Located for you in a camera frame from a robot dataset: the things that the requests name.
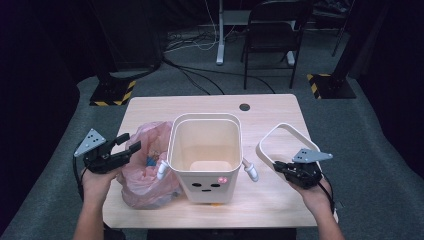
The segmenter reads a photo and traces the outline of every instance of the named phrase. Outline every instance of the yellow black hazard tape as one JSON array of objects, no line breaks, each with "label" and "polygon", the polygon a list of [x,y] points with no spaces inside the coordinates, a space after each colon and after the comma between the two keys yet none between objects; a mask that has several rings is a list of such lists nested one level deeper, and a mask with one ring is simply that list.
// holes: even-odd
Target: yellow black hazard tape
[{"label": "yellow black hazard tape", "polygon": [[317,86],[317,84],[315,82],[315,79],[314,79],[315,76],[329,77],[331,75],[329,75],[329,74],[308,74],[307,75],[309,84],[311,85],[312,93],[314,94],[315,98],[316,99],[322,99],[322,97],[321,97],[321,95],[319,93],[318,86]]},{"label": "yellow black hazard tape", "polygon": [[120,106],[127,104],[130,99],[131,93],[134,89],[135,81],[132,81],[128,84],[127,91],[122,99],[114,101],[90,101],[90,106]]}]

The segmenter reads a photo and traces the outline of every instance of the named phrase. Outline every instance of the white desk frame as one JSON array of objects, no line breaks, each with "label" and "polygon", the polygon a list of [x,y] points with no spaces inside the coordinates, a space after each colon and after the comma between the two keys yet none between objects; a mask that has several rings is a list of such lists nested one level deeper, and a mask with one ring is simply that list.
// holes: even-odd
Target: white desk frame
[{"label": "white desk frame", "polygon": [[[225,37],[224,25],[247,25],[250,11],[247,10],[230,10],[224,11],[223,0],[219,0],[219,44],[216,57],[216,65],[224,64],[225,53]],[[292,52],[287,53],[287,62],[294,65],[294,56]]]}]

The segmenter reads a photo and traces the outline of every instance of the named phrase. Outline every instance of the gray carpet floor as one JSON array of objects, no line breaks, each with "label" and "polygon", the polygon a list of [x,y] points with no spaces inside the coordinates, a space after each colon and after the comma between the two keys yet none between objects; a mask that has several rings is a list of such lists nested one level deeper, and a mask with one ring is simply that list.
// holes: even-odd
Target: gray carpet floor
[{"label": "gray carpet floor", "polygon": [[[317,100],[312,94],[306,75],[331,73],[347,39],[345,35],[338,54],[331,57],[335,33],[307,31],[293,89],[288,88],[290,71],[252,71],[249,74],[268,76],[261,78],[276,93],[294,94],[311,139],[322,151],[334,155],[333,160],[322,162],[321,166],[333,183],[336,200],[345,206],[338,215],[347,239],[424,239],[424,181],[408,168],[386,140],[356,80],[348,78],[356,99]],[[268,86],[255,78],[250,78],[247,90],[243,90],[243,65],[239,61],[243,41],[242,36],[233,37],[226,44],[222,66],[215,64],[216,45],[210,50],[187,47],[167,52],[165,57],[179,65],[238,74],[198,71],[212,79],[225,94],[272,94]],[[192,76],[208,93],[222,94],[210,81]],[[78,108],[49,164],[2,240],[72,237],[81,208],[72,173],[74,148],[90,128],[95,128],[107,139],[116,137],[126,110],[126,106],[89,106],[97,84],[96,77],[78,84],[81,93]],[[179,70],[162,64],[156,72],[137,80],[131,97],[205,94]],[[145,229],[124,229],[124,232],[128,239],[145,239]],[[298,239],[318,239],[317,229],[298,229]]]}]

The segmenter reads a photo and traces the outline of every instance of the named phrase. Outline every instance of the light wood tabletop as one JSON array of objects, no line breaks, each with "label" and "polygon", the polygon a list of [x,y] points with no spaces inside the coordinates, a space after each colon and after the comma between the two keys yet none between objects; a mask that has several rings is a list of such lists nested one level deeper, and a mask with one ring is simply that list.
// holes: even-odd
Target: light wood tabletop
[{"label": "light wood tabletop", "polygon": [[[240,109],[247,104],[248,111]],[[242,151],[254,163],[259,181],[240,168],[231,202],[222,205],[188,201],[183,193],[154,210],[136,210],[122,200],[122,186],[112,181],[104,204],[104,221],[113,228],[275,228],[316,226],[301,196],[256,155],[260,140],[279,123],[288,123],[309,138],[298,101],[291,94],[137,97],[131,99],[118,135],[134,134],[144,123],[174,121],[185,113],[230,113],[241,123]],[[284,131],[263,143],[273,160],[291,162],[305,147]],[[113,152],[124,150],[116,146]]]}]

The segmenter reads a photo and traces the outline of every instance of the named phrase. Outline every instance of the desk leg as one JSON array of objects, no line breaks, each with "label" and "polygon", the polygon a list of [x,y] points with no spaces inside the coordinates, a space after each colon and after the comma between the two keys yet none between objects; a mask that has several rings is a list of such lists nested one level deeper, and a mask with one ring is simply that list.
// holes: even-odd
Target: desk leg
[{"label": "desk leg", "polygon": [[216,65],[222,65],[224,63],[224,18],[223,18],[223,7],[222,0],[219,0],[219,44],[218,53],[216,56]]}]

